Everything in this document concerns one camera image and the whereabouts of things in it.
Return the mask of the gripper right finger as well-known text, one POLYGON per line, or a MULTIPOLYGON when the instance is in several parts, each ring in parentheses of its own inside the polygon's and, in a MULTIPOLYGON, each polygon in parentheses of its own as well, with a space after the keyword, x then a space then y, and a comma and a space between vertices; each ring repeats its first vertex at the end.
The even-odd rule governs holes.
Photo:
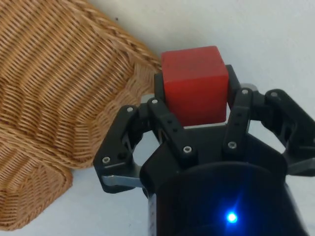
POLYGON ((249 149, 249 125, 256 120, 285 147, 281 155, 292 176, 315 175, 315 121, 283 90, 261 94, 253 85, 241 85, 227 65, 230 115, 222 145, 228 160, 244 161, 249 149))

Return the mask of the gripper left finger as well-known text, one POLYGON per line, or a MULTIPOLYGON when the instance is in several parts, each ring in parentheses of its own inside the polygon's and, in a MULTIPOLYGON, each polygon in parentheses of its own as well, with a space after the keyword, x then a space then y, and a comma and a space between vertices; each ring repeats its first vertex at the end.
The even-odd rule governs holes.
POLYGON ((197 149, 166 105, 161 73, 154 76, 154 94, 148 101, 119 109, 93 161, 103 191, 111 194, 136 187, 156 193, 176 174, 197 163, 197 149), (148 131, 160 146, 139 166, 133 153, 148 131))

